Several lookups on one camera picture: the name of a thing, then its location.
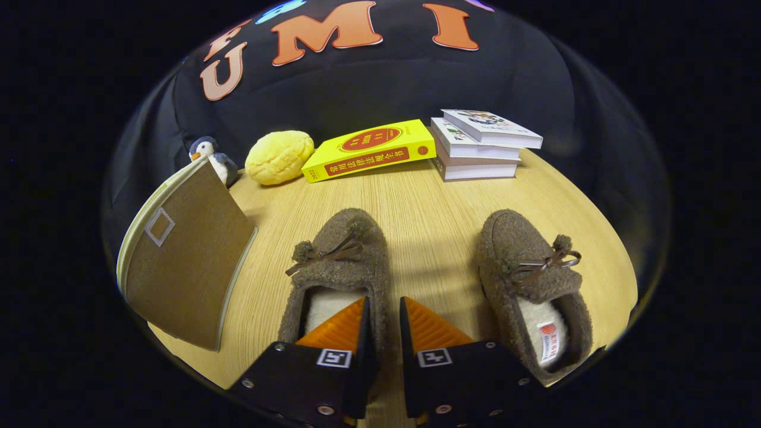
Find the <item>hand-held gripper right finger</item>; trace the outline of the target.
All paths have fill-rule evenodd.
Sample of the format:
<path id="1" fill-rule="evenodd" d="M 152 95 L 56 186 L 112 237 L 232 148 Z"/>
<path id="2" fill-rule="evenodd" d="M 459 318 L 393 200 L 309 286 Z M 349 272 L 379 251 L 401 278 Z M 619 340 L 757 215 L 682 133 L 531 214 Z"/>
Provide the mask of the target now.
<path id="1" fill-rule="evenodd" d="M 546 396 L 496 339 L 475 341 L 407 296 L 400 328 L 405 406 L 418 427 L 505 427 Z"/>

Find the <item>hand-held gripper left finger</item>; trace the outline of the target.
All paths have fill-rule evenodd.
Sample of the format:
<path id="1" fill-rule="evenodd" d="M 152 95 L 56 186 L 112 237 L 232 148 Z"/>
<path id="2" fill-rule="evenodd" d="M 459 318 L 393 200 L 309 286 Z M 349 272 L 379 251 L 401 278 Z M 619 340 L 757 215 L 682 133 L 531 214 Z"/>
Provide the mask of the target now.
<path id="1" fill-rule="evenodd" d="M 370 301 L 359 298 L 296 343 L 270 344 L 229 395 L 290 427 L 354 427 L 378 361 Z"/>

